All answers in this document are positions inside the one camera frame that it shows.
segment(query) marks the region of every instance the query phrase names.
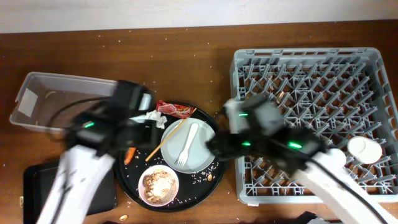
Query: plastic fork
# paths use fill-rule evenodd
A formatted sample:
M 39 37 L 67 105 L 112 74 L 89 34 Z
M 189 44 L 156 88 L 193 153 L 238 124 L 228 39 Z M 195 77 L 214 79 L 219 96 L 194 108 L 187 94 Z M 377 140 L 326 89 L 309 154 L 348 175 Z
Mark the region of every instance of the plastic fork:
M 198 123 L 191 124 L 188 132 L 187 143 L 185 143 L 184 150 L 180 153 L 180 156 L 178 157 L 177 161 L 175 161 L 177 167 L 183 167 L 185 163 L 188 161 L 188 151 L 192 144 L 193 138 L 195 137 L 198 131 L 198 128 L 199 128 Z

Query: plastic dish rack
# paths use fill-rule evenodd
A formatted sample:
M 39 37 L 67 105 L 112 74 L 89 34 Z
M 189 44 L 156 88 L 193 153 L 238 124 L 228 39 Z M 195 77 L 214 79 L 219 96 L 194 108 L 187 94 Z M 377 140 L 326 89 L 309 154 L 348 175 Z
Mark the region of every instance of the plastic dish rack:
M 343 150 L 345 169 L 377 201 L 398 201 L 398 112 L 377 49 L 237 50 L 230 75 L 233 98 L 278 98 L 286 125 L 310 128 L 330 147 Z M 356 161 L 346 149 L 354 136 L 379 142 L 380 160 Z M 236 159 L 235 170 L 242 203 L 322 202 L 265 157 Z

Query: label sticker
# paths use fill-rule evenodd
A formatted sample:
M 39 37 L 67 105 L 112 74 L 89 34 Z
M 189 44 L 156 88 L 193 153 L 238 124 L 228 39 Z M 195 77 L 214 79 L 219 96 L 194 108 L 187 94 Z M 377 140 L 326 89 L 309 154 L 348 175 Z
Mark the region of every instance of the label sticker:
M 36 101 L 37 95 L 27 88 L 25 90 L 24 96 L 22 97 L 21 103 L 19 104 L 18 111 L 28 117 L 32 116 Z

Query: white wall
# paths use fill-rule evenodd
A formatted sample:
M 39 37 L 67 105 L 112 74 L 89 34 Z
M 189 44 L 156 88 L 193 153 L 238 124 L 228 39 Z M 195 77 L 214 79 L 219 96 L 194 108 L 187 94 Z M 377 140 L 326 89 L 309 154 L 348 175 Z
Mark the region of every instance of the white wall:
M 398 19 L 398 0 L 0 0 L 0 33 Z

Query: bowl of food scraps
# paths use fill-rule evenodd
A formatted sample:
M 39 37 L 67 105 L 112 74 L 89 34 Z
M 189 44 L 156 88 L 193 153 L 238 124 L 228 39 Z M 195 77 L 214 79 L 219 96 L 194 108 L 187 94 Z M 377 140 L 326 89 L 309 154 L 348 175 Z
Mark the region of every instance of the bowl of food scraps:
M 138 181 L 140 198 L 148 205 L 161 207 L 170 203 L 179 187 L 177 174 L 168 166 L 148 168 Z

